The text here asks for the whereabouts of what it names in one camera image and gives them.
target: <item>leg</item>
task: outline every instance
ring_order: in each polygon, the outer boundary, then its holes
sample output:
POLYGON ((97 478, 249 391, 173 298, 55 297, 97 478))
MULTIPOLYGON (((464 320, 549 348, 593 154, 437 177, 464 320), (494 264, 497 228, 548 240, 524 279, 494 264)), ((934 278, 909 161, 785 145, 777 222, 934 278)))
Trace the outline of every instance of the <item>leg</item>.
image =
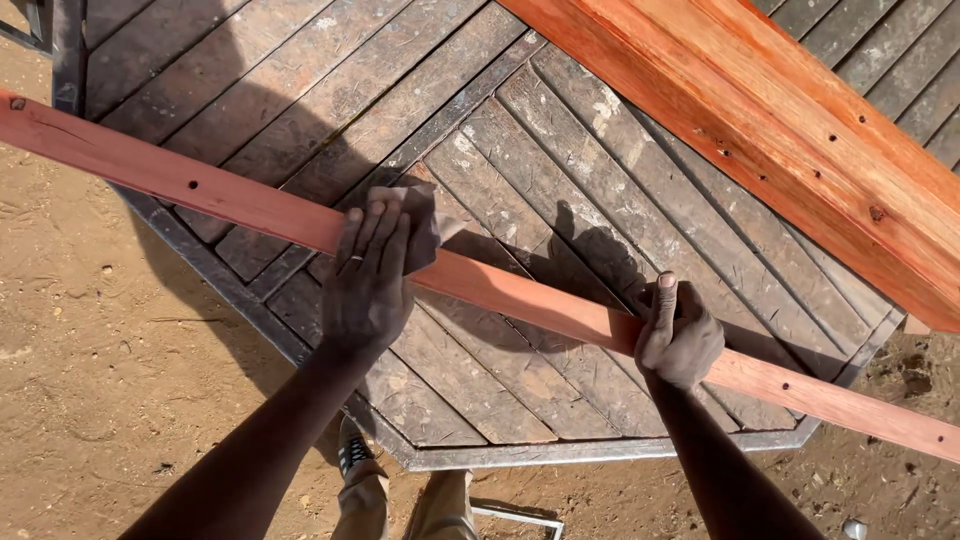
POLYGON ((468 488, 470 471, 439 471, 417 502, 407 540, 477 540, 468 488))
POLYGON ((387 540, 389 480, 348 417, 340 427, 340 465, 344 474, 344 489, 337 496, 340 521, 330 540, 387 540))

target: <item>reddish wooden board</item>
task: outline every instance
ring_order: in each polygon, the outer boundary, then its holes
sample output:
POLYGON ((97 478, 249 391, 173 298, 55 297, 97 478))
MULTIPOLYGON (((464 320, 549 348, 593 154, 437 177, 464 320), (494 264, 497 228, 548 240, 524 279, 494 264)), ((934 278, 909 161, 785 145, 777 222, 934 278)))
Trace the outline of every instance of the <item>reddish wooden board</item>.
POLYGON ((501 3, 932 329, 960 331, 956 177, 746 0, 501 3))
MULTIPOLYGON (((324 253, 343 214, 0 91, 0 140, 118 184, 324 253)), ((510 272, 440 250, 411 276, 431 290, 625 355, 642 322, 510 272), (577 313, 577 318, 568 313, 577 313)), ((839 426, 960 462, 960 428, 727 350, 708 381, 839 426)))

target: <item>sneaker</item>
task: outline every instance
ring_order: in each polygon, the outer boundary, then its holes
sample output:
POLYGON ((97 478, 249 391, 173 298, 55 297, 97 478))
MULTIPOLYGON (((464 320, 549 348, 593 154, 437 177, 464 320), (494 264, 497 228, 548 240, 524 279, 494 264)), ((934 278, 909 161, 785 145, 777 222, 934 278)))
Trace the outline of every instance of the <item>sneaker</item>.
POLYGON ((373 459, 373 452, 367 446, 363 431, 349 416, 345 416, 340 423, 340 447, 337 455, 340 457, 340 474, 344 478, 347 477, 347 471, 357 463, 364 459, 373 459))

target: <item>sandy ground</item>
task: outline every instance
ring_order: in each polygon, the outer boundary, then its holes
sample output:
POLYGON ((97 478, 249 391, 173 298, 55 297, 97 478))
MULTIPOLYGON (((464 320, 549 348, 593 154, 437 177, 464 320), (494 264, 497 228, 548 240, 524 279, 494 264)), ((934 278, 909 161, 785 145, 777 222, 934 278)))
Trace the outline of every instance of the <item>sandy ground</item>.
MULTIPOLYGON (((0 40, 3 86, 48 102, 49 73, 0 40)), ((960 424, 958 344, 898 333, 854 388, 960 424)), ((103 182, 0 145, 0 538, 116 536, 291 369, 103 182)), ((952 463, 830 426, 752 458, 830 537, 850 517, 871 539, 960 536, 952 463)), ((426 475, 380 459, 399 538, 426 475)), ((340 484, 311 451, 270 536, 326 538, 340 484)), ((568 539, 706 537, 675 459, 478 471, 472 495, 557 516, 568 539)))

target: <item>wood knot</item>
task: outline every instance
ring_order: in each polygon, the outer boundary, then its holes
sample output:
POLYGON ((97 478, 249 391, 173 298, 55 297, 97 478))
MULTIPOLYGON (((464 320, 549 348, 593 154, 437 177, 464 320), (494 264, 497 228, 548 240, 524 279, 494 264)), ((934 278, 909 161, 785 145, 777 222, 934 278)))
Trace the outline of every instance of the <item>wood knot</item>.
POLYGON ((870 219, 873 219, 874 223, 879 223, 885 215, 887 215, 887 210, 883 209, 883 207, 877 205, 870 207, 870 219))

